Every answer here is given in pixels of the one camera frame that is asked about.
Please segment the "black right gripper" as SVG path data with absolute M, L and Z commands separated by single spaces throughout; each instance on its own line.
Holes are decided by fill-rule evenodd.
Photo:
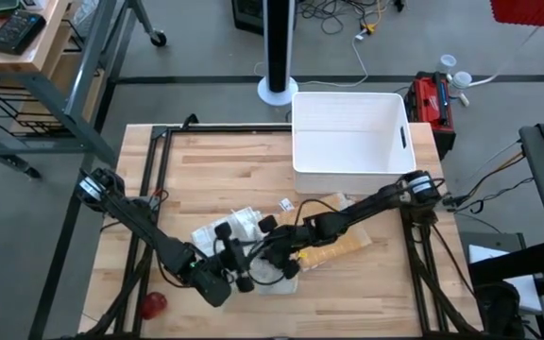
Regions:
M 289 280 L 300 270 L 292 255 L 306 247 L 318 247 L 321 243 L 313 227 L 282 225 L 263 238 L 263 258 Z

